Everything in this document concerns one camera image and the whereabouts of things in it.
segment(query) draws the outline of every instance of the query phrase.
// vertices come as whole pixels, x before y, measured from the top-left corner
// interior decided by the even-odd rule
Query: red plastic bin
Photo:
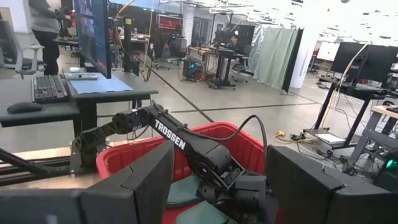
[[[193,128],[192,131],[215,138],[225,138],[233,134],[237,129],[238,127],[231,123],[214,122]],[[164,138],[159,136],[137,143],[112,147],[111,149],[101,152],[96,158],[96,166],[99,175],[102,179],[109,177],[154,149],[163,141]],[[264,147],[257,139],[254,139],[244,131],[240,131],[235,138],[220,142],[220,144],[227,147],[231,155],[242,164],[243,167],[250,171],[264,174]],[[173,182],[186,178],[191,174],[192,171],[187,165],[187,160],[178,149],[175,149]],[[176,217],[192,206],[193,205],[178,209],[166,209],[163,216],[163,223],[174,224]]]

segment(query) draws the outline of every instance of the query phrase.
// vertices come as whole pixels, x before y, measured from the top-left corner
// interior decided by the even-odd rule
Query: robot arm
[[[120,112],[113,116],[112,122],[83,131],[73,141],[72,147],[81,152],[83,159],[85,151],[96,150],[97,146],[104,144],[107,136],[127,134],[146,126],[151,126],[161,136],[174,142],[186,157],[189,168],[202,180],[197,191],[199,197],[237,222],[247,220],[250,217],[248,214],[260,213],[264,216],[262,202],[266,196],[266,177],[249,174],[227,148],[214,140],[195,135],[186,124],[177,121],[155,103]]]

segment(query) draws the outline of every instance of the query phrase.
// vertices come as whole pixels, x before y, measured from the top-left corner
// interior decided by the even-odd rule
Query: computer mouse
[[[18,113],[40,111],[42,109],[43,109],[43,105],[40,105],[38,103],[22,102],[22,103],[16,103],[16,104],[8,107],[7,111],[10,114],[18,114]]]

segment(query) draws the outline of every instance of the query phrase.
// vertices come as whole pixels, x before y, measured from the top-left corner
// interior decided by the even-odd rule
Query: gray floor
[[[32,36],[22,35],[19,38],[25,44],[35,42]],[[70,51],[61,49],[58,63],[60,68],[76,66],[77,59],[70,57]],[[10,71],[1,72],[0,82],[4,78],[20,78]],[[312,127],[327,94],[327,90],[319,89],[316,86],[317,79],[310,73],[307,74],[301,89],[291,89],[288,95],[281,95],[280,90],[265,86],[250,78],[248,83],[238,83],[235,90],[231,88],[213,90],[208,88],[206,83],[189,84],[179,81],[176,68],[172,68],[170,71],[159,69],[156,72],[165,82],[156,74],[152,74],[150,83],[159,90],[159,94],[154,95],[153,99],[164,108],[169,109],[181,122],[187,123],[189,127],[201,126],[211,121],[229,121],[239,126],[248,116],[256,114],[265,124],[268,144],[278,145],[272,137],[279,130],[289,135],[299,134],[303,128]],[[330,110],[325,126],[330,127],[331,132],[335,135],[344,138],[349,131],[347,120],[350,125],[353,124],[362,102],[351,97],[348,97],[348,100],[342,95],[340,97],[337,108],[344,110],[347,116],[340,111]],[[363,125],[366,125],[366,121],[371,115],[370,107],[371,105],[364,115]],[[127,108],[127,102],[105,103],[98,106],[98,114],[113,115]],[[104,124],[109,120],[110,118],[99,118],[98,124]],[[362,125],[359,125],[356,133],[360,134],[363,128]],[[248,122],[244,130],[261,140],[260,128],[255,120]],[[143,138],[150,136],[150,130],[142,135]],[[68,145],[72,139],[71,121],[0,129],[0,147],[10,152],[62,147]],[[126,139],[126,136],[111,136],[110,139],[118,141]],[[297,150],[296,145],[289,147]],[[337,154],[348,155],[351,151],[352,149],[344,149],[338,151]]]

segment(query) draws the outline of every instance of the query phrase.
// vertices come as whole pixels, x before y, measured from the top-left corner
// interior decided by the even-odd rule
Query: chair
[[[24,75],[33,75],[36,71],[42,72],[44,62],[37,60],[37,52],[43,48],[40,45],[31,45],[22,49],[10,24],[0,20],[0,68],[13,69],[21,75],[22,79]],[[33,59],[24,58],[26,49],[34,50]]]
[[[159,69],[160,67],[167,68],[168,70],[171,69],[171,63],[169,62],[170,58],[170,48],[169,45],[166,43],[163,46],[163,51],[162,51],[162,57],[156,59],[156,69]]]
[[[177,62],[177,65],[180,65],[183,58],[187,56],[187,50],[187,40],[184,37],[176,37],[170,45],[170,53],[172,57],[177,57],[177,59],[172,60],[171,63]]]
[[[233,76],[236,82],[239,81],[239,75],[242,75],[242,73],[246,74],[246,75],[249,75],[249,76],[253,76],[254,75],[254,73],[252,71],[250,71],[249,62],[248,62],[251,49],[252,49],[251,45],[246,45],[244,50],[243,50],[243,55],[245,55],[245,57],[242,57],[241,64],[240,65],[235,65],[232,68],[234,71],[238,72],[235,77]],[[243,80],[246,83],[248,82],[248,80],[245,77],[243,77]]]

